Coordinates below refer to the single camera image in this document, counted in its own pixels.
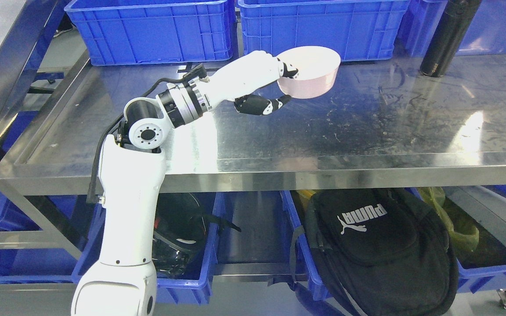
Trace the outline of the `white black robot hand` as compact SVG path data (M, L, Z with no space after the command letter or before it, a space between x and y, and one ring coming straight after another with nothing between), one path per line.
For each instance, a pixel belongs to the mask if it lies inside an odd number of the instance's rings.
M297 67L263 51L253 51L223 66L208 82L199 81L196 88L207 102L208 110L215 109L223 101L231 101L237 112L248 115L269 115L291 100L285 94L267 99L254 95L261 87L280 78L295 79Z

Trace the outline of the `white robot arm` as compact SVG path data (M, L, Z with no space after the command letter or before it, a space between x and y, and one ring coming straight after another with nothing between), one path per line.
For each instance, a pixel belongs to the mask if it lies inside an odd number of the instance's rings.
M73 316L149 316L157 293L152 261L153 218L166 174L161 145L170 131L189 124L213 106L203 84L169 83L153 98L130 100L118 134L106 131L95 170L106 210L100 257L79 280Z

